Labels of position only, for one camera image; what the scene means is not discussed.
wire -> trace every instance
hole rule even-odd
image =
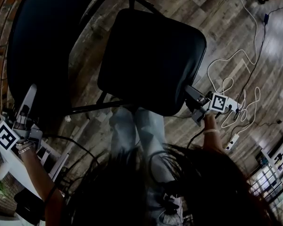
[[[215,116],[215,119],[218,118],[220,115],[221,115],[221,113],[218,113],[218,114]],[[193,141],[196,137],[200,136],[200,135],[202,134],[202,132],[204,132],[204,128],[202,129],[201,132],[197,133],[195,136],[193,136],[193,137],[190,139],[190,141],[189,141],[189,143],[188,143],[188,145],[187,145],[187,149],[190,147],[192,141]]]
[[[204,132],[204,129],[202,129],[201,132],[197,133],[195,136],[193,136],[193,137],[191,138],[191,140],[189,141],[189,143],[188,143],[188,145],[187,145],[187,149],[190,147],[192,141],[193,141],[196,137],[200,136],[200,135],[202,134],[202,132]]]
[[[240,97],[241,97],[241,95],[242,95],[242,92],[244,92],[244,88],[245,88],[246,85],[249,83],[250,78],[251,78],[251,76],[253,75],[253,73],[254,73],[254,71],[255,71],[255,69],[256,69],[256,67],[257,67],[258,61],[259,61],[260,56],[261,56],[261,52],[262,52],[262,48],[263,48],[265,36],[266,36],[266,24],[264,25],[264,35],[263,35],[263,39],[262,39],[261,48],[260,48],[260,51],[259,51],[258,60],[256,61],[255,66],[254,66],[253,70],[251,71],[251,73],[250,73],[250,75],[249,75],[249,78],[247,79],[246,83],[245,83],[244,86],[242,87],[242,90],[241,90],[241,92],[240,92],[240,94],[239,94],[239,96],[238,96],[238,99],[237,99],[237,108],[239,108],[239,100],[240,100]]]
[[[268,13],[268,15],[270,15],[271,13],[273,13],[273,12],[275,12],[275,11],[278,11],[278,10],[280,10],[280,9],[283,9],[283,8],[278,8],[278,9],[275,9],[275,10],[273,10],[273,11],[270,11],[270,12]]]
[[[270,126],[275,125],[275,124],[281,124],[282,122],[283,122],[282,120],[277,120],[277,122],[273,122],[273,123],[271,123],[271,124],[268,124],[267,122],[265,122],[265,123],[259,125],[257,122],[254,121],[253,124],[256,124],[258,127],[262,127],[262,126],[264,126],[264,125],[267,125],[268,127],[270,127]],[[250,124],[250,122],[247,123],[246,125],[238,125],[238,126],[235,126],[235,127],[232,129],[230,139],[232,138],[233,131],[234,131],[237,127],[246,127],[246,126],[248,126],[249,124]]]
[[[192,115],[187,115],[187,116],[170,115],[170,116],[166,116],[166,117],[174,117],[174,118],[178,118],[178,119],[188,119],[188,118],[191,118]]]
[[[209,69],[211,68],[211,66],[212,66],[215,62],[217,62],[217,61],[226,61],[226,62],[227,62],[227,61],[230,61],[230,60],[231,60],[237,53],[239,53],[239,52],[243,52],[243,53],[245,54],[245,56],[247,57],[248,61],[249,61],[252,65],[254,65],[254,68],[253,68],[252,72],[250,73],[250,76],[249,76],[247,82],[244,84],[244,86],[243,86],[243,88],[242,88],[242,90],[241,90],[241,92],[240,92],[240,94],[239,94],[239,97],[238,97],[238,100],[237,100],[237,110],[236,110],[235,112],[230,112],[230,114],[227,116],[227,118],[223,121],[223,123],[222,123],[222,125],[221,125],[222,128],[229,127],[229,126],[235,124],[235,123],[238,121],[238,118],[239,118],[239,116],[240,116],[241,114],[242,114],[242,116],[241,116],[241,121],[244,121],[244,120],[246,119],[246,117],[247,117],[247,113],[248,113],[247,109],[248,109],[248,107],[249,107],[250,105],[252,105],[252,104],[255,104],[255,112],[254,112],[254,120],[255,120],[255,118],[256,118],[256,111],[257,111],[257,102],[260,100],[260,97],[261,97],[260,88],[259,88],[259,87],[256,87],[256,88],[255,88],[255,101],[252,102],[252,103],[250,103],[250,104],[248,104],[248,105],[246,106],[246,91],[245,91],[244,88],[246,87],[246,85],[247,85],[248,82],[250,81],[250,78],[251,78],[253,72],[255,71],[255,69],[256,69],[256,67],[257,67],[257,64],[258,64],[258,61],[259,61],[259,59],[260,59],[260,55],[261,55],[261,52],[262,52],[263,43],[264,43],[265,35],[266,35],[266,25],[264,26],[264,36],[263,36],[263,39],[262,39],[262,44],[261,44],[261,48],[260,48],[259,56],[258,56],[258,54],[257,54],[257,48],[256,48],[256,37],[257,37],[258,24],[257,24],[257,21],[256,21],[256,19],[254,18],[254,16],[253,16],[253,15],[247,10],[247,8],[244,6],[243,1],[240,0],[240,2],[242,3],[244,9],[248,12],[248,14],[249,14],[249,15],[252,17],[252,19],[255,21],[256,30],[255,30],[255,36],[254,36],[253,44],[254,44],[256,59],[255,59],[254,62],[252,62],[252,61],[250,60],[249,56],[246,54],[246,52],[245,52],[243,49],[239,49],[239,50],[237,50],[235,53],[233,53],[229,58],[227,58],[227,59],[216,59],[216,60],[212,61],[212,62],[209,64],[209,66],[208,66],[208,69],[207,69],[208,79],[209,79],[209,81],[211,82],[211,84],[212,84],[212,86],[213,86],[215,92],[218,93],[218,94],[223,94],[223,95],[225,95],[225,92],[227,92],[230,88],[233,87],[233,85],[234,85],[234,79],[233,79],[232,77],[227,77],[227,78],[225,78],[225,79],[222,81],[222,91],[219,92],[219,91],[216,89],[216,87],[215,87],[215,85],[214,85],[214,83],[213,83],[213,81],[212,81],[212,79],[211,79],[211,77],[210,77],[210,75],[209,75]],[[226,82],[227,80],[231,80],[232,83],[231,83],[230,87],[228,87],[227,89],[225,89],[225,82]],[[241,106],[239,107],[239,100],[240,100],[240,97],[241,97],[242,93],[243,93],[243,95],[244,95],[244,99],[243,99],[243,102],[241,103]],[[224,126],[224,123],[227,121],[227,119],[230,117],[230,115],[231,115],[232,113],[236,113],[235,116],[234,116],[234,119],[233,119],[233,120],[234,120],[233,123]],[[247,130],[247,129],[251,126],[251,124],[250,124],[247,128],[241,130],[240,132]]]
[[[86,152],[96,161],[96,163],[97,163],[98,165],[100,165],[99,162],[98,162],[98,160],[97,160],[97,158],[96,158],[91,152],[89,152],[86,148],[84,148],[83,146],[81,146],[80,144],[78,144],[76,141],[74,141],[74,140],[71,139],[71,138],[63,137],[63,136],[58,136],[58,135],[53,135],[53,134],[43,135],[43,137],[46,137],[46,138],[48,138],[48,137],[54,137],[54,138],[60,138],[60,139],[63,139],[63,140],[70,141],[70,142],[76,144],[76,145],[77,145],[79,148],[81,148],[82,150],[86,151]]]
[[[226,128],[226,127],[229,127],[229,126],[235,124],[241,114],[242,114],[242,116],[241,116],[240,121],[241,121],[241,122],[245,121],[246,118],[247,118],[247,113],[248,113],[248,110],[247,110],[247,109],[248,109],[248,107],[249,107],[250,105],[252,105],[252,104],[255,104],[255,111],[254,111],[254,119],[253,119],[253,121],[252,121],[246,128],[244,128],[244,129],[242,129],[241,131],[239,131],[237,134],[239,134],[239,133],[241,133],[241,132],[247,130],[247,129],[255,122],[255,120],[256,120],[257,102],[260,101],[260,98],[261,98],[260,89],[259,89],[259,87],[256,87],[256,88],[255,88],[255,101],[249,103],[248,106],[244,109],[244,106],[245,106],[245,96],[244,96],[244,100],[243,100],[243,101],[244,101],[244,106],[243,106],[242,110],[240,110],[239,112],[236,112],[236,114],[238,114],[237,118],[234,120],[233,123],[224,126],[224,123],[227,121],[227,119],[231,116],[232,113],[234,113],[234,112],[232,111],[232,112],[227,116],[227,118],[223,121],[223,123],[222,123],[222,125],[221,125],[221,128]]]
[[[213,60],[213,61],[209,64],[209,66],[208,66],[207,75],[208,75],[208,79],[209,79],[209,81],[211,82],[211,84],[212,84],[212,86],[213,86],[215,92],[218,93],[218,94],[223,94],[223,95],[224,95],[225,92],[227,92],[231,87],[233,87],[234,79],[233,79],[232,77],[227,77],[227,78],[225,78],[225,79],[223,80],[223,82],[222,82],[222,91],[221,91],[221,92],[218,92],[217,89],[216,89],[216,87],[215,87],[215,85],[214,85],[214,83],[213,83],[213,81],[212,81],[212,79],[211,79],[211,77],[210,77],[210,75],[209,75],[209,69],[210,69],[210,67],[211,67],[215,62],[217,62],[217,61],[225,61],[225,62],[230,61],[230,60],[231,60],[237,53],[239,53],[239,52],[243,52],[243,53],[245,54],[245,56],[247,57],[248,61],[249,61],[252,65],[255,65],[255,64],[258,62],[257,48],[256,48],[256,43],[255,43],[256,37],[257,37],[258,24],[257,24],[257,21],[255,20],[254,16],[253,16],[253,15],[246,9],[246,7],[244,6],[243,1],[242,1],[242,0],[240,0],[240,1],[241,1],[242,5],[243,5],[244,9],[249,13],[249,15],[252,17],[252,19],[255,21],[255,24],[256,24],[256,31],[255,31],[254,41],[253,41],[253,43],[254,43],[254,48],[255,48],[255,53],[256,53],[256,61],[255,61],[255,62],[252,62],[252,61],[250,60],[249,56],[246,54],[246,52],[245,52],[243,49],[237,50],[235,53],[233,53],[233,54],[232,54],[229,58],[227,58],[227,59],[221,58],[221,59],[215,59],[215,60]],[[231,86],[230,86],[229,88],[227,88],[227,89],[224,89],[224,82],[225,82],[225,80],[231,80],[231,81],[232,81]]]

wooden floor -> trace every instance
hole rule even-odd
[[[147,0],[162,12],[166,17],[183,22],[199,29],[206,37],[207,51],[194,81],[194,87],[206,94],[213,90],[207,76],[210,62],[217,58],[228,58],[236,50],[242,48],[254,61],[256,58],[253,39],[255,23],[244,10],[240,0]],[[258,23],[256,39],[259,51],[263,33],[263,18],[265,13],[283,7],[283,0],[272,0],[265,5],[259,5],[256,0],[243,0],[246,8],[254,15]],[[96,15],[89,22],[81,37],[77,41],[69,64],[69,78],[73,106],[93,104],[100,95],[97,88],[101,58],[119,10],[128,7],[128,0],[106,0]],[[222,80],[228,76],[235,80],[234,86],[226,95],[237,99],[244,83],[253,69],[243,53],[230,62],[217,62],[210,70],[210,75],[221,89]],[[263,123],[273,123],[278,119],[283,121],[283,9],[270,16],[266,26],[266,39],[260,61],[246,86],[247,104],[254,101],[254,89],[261,90],[261,99],[257,104],[256,123],[250,129],[240,134],[238,143],[228,153],[230,157],[242,167],[246,165],[246,172],[250,173],[254,163],[254,156],[261,148],[270,150],[283,136],[283,123],[268,126]],[[250,106],[245,122],[235,125],[244,125],[253,120],[255,106]],[[184,106],[178,115],[188,115],[190,112]],[[111,116],[110,109],[89,113],[91,122],[80,138],[79,142],[87,149],[93,148],[96,154],[103,148],[109,147],[111,139],[108,124]],[[218,118],[221,123],[226,116]],[[59,134],[70,136],[86,119],[85,114],[71,116],[71,122],[63,122]],[[222,142],[226,145],[235,125],[221,129]],[[165,118],[166,138],[169,143],[186,146],[191,137],[198,133],[199,128],[191,119]],[[195,139],[194,143],[202,145],[203,136]],[[63,148],[64,141],[55,140],[56,147]],[[67,165],[80,158],[84,152],[75,148]],[[86,157],[72,171],[72,178],[81,176],[86,169],[90,158]]]

white marker cube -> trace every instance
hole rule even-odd
[[[5,123],[4,117],[0,115],[0,146],[10,150],[20,137]]]

chair leg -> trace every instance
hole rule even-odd
[[[104,91],[103,91],[103,92],[101,93],[101,95],[100,95],[98,101],[96,102],[96,104],[97,104],[97,105],[103,104],[106,95],[107,95],[107,92],[104,92]]]
[[[129,105],[129,104],[130,103],[128,101],[118,100],[118,101],[112,101],[112,102],[107,102],[107,103],[102,103],[102,104],[74,107],[74,108],[71,108],[65,115],[73,115],[73,114],[79,114],[79,113],[84,113],[88,111],[96,111],[96,110],[106,109],[110,107],[120,107],[121,105]]]

bracelet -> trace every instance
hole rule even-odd
[[[203,134],[207,134],[207,133],[210,133],[210,132],[217,132],[217,133],[220,133],[220,131],[217,130],[217,129],[208,129],[208,130],[205,130],[205,131],[203,132]]]
[[[26,152],[27,150],[29,150],[32,147],[32,145],[29,145],[28,147],[22,149],[21,151],[19,151],[19,154]]]

